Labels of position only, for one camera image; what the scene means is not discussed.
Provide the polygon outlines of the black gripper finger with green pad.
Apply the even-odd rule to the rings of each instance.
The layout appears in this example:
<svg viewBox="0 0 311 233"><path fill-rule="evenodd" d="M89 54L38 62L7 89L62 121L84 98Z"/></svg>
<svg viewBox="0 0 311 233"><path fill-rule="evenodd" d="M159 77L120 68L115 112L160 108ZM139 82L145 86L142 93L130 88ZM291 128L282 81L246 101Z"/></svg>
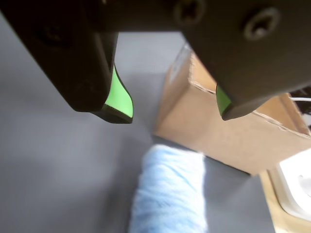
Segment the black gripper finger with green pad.
<svg viewBox="0 0 311 233"><path fill-rule="evenodd" d="M223 120L311 83L308 0L178 0L174 19L217 83Z"/></svg>
<svg viewBox="0 0 311 233"><path fill-rule="evenodd" d="M104 4L103 0L3 0L0 10L73 110L113 124L130 124L133 101L115 66L118 34L94 26Z"/></svg>

